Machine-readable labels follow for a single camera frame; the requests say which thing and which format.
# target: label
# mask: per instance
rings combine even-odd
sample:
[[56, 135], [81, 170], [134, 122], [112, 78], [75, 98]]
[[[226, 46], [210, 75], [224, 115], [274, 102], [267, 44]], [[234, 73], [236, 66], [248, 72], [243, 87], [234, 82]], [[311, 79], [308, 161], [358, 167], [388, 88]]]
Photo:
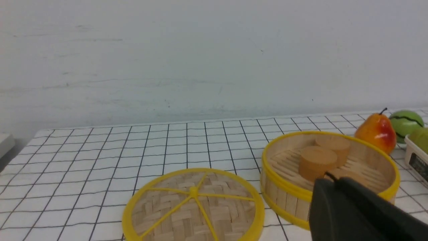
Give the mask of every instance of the label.
[[415, 169], [422, 176], [425, 181], [428, 182], [428, 164], [424, 162], [415, 153], [410, 156], [409, 165]]

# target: plastic container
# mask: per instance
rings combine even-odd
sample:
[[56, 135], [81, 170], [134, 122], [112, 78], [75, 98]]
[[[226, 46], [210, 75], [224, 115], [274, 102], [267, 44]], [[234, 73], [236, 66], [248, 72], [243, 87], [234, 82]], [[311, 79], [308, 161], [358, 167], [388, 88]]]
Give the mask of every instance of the plastic container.
[[338, 133], [306, 131], [280, 136], [263, 151], [260, 185], [266, 203], [281, 217], [309, 230], [313, 182], [298, 173], [300, 150], [315, 145], [319, 135], [341, 136], [350, 141], [348, 160], [340, 169], [363, 177], [368, 188], [394, 203], [400, 174], [393, 160], [379, 148], [360, 139]]
[[404, 138], [407, 144], [404, 163], [428, 186], [428, 154], [413, 143], [408, 136]]

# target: white wall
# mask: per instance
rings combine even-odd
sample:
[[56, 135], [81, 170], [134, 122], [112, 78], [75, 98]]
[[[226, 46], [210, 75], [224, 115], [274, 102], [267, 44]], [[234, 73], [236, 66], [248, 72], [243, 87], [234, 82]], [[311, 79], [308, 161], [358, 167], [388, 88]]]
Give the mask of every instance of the white wall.
[[427, 105], [427, 0], [0, 0], [0, 131]]

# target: white container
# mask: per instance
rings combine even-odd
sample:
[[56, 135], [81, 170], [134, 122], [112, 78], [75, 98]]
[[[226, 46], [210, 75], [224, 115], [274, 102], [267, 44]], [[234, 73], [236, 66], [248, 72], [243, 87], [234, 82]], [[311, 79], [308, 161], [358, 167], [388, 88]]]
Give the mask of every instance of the white container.
[[422, 151], [413, 141], [405, 137], [407, 144], [404, 162], [412, 172], [428, 185], [428, 154]]

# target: yellow spoke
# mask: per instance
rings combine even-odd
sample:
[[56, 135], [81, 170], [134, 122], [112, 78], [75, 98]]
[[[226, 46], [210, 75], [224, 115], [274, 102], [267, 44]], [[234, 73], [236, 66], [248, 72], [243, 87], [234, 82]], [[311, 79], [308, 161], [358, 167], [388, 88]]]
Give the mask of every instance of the yellow spoke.
[[206, 196], [206, 197], [219, 197], [219, 198], [231, 198], [231, 199], [240, 199], [254, 202], [254, 198], [242, 197], [242, 196], [234, 196], [227, 194], [217, 194], [217, 193], [198, 193], [198, 196]]
[[156, 226], [158, 226], [161, 222], [163, 222], [169, 215], [171, 215], [173, 212], [177, 211], [181, 206], [183, 206], [184, 203], [189, 201], [191, 197], [187, 197], [182, 202], [180, 202], [177, 206], [175, 206], [173, 209], [171, 209], [169, 212], [167, 212], [164, 216], [162, 216], [158, 221], [156, 221], [148, 230], [146, 230], [141, 236], [140, 239], [143, 239], [144, 236], [146, 236], [148, 233], [150, 233]]
[[204, 180], [205, 180], [205, 178], [207, 177], [207, 175], [208, 175], [208, 172], [206, 172], [206, 173], [202, 176], [202, 179], [199, 181], [198, 185], [196, 185], [196, 187], [198, 188], [198, 190], [199, 190], [199, 188], [202, 186], [202, 183], [204, 183]]
[[210, 222], [210, 220], [209, 220], [209, 218], [208, 218], [208, 215], [207, 215], [207, 213], [205, 212], [204, 207], [202, 206], [201, 202], [199, 202], [199, 200], [198, 200], [197, 198], [195, 198], [195, 201], [196, 201], [196, 204], [197, 204], [197, 205], [199, 206], [199, 208], [201, 209], [201, 212], [202, 212], [202, 215], [203, 215], [203, 216], [204, 216], [204, 218], [205, 218], [205, 221], [207, 221], [208, 228], [210, 229], [211, 234], [213, 235], [214, 240], [215, 240], [215, 241], [218, 241], [217, 235], [215, 234], [215, 231], [214, 231], [214, 227], [212, 226], [212, 224], [211, 224], [211, 222]]
[[183, 190], [173, 189], [173, 188], [153, 187], [153, 188], [149, 188], [148, 190], [150, 190], [150, 191], [167, 191], [167, 192], [175, 192], [175, 193], [182, 193], [182, 194], [189, 195], [189, 192], [185, 192]]

